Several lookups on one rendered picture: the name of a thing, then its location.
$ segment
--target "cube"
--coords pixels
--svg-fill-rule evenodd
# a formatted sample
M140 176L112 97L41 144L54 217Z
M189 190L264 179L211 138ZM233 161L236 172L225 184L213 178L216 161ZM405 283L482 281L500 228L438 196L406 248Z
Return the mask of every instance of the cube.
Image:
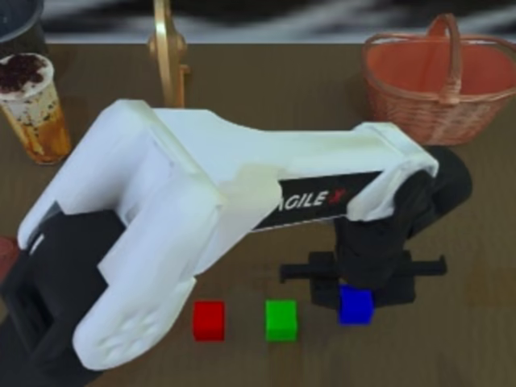
M289 342L298 338L298 306L295 301L265 302L265 337L269 342Z
M197 301L193 304L192 333L196 341L224 341L225 306L222 301Z
M340 286L339 322L342 325L368 325L374 314L372 292Z

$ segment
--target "green cube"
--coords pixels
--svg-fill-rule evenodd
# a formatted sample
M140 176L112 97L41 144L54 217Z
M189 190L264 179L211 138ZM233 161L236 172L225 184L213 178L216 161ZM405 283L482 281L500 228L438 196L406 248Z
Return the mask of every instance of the green cube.
M265 336L269 342L296 341L298 308L291 300L265 302Z

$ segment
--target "golden stand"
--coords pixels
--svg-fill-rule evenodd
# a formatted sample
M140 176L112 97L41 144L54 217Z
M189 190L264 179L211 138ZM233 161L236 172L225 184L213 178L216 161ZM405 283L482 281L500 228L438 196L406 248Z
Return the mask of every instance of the golden stand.
M165 107L185 107L185 75L189 67L181 64L186 42L172 19L170 0L154 0L156 32L149 40L151 55L157 59Z

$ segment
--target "dark container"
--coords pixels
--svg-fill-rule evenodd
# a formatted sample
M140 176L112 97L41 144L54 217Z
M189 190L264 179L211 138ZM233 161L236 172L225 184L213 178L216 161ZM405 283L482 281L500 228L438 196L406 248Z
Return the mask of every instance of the dark container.
M0 1L0 58L22 52L48 55L41 14L44 0Z

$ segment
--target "brown tabletop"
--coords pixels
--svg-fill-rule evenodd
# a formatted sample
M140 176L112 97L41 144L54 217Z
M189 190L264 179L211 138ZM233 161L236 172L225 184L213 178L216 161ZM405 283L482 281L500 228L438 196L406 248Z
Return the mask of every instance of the brown tabletop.
M194 45L187 103L259 129L348 129L367 117L359 54L354 45ZM118 98L160 105L157 71L144 46L54 46L52 59L75 142ZM516 385L515 122L511 103L485 133L455 148L475 191L411 241L415 259L443 253L449 263L445 277L418 279L413 305L378 310L370 327L339 327L334 313L310 304L307 283L277 280L279 264L331 250L332 229L310 224L249 235L199 277L165 339L91 387ZM0 122L0 235L15 234L56 170L33 165ZM193 341L197 298L227 303L225 343ZM265 342L267 298L298 300L296 343Z

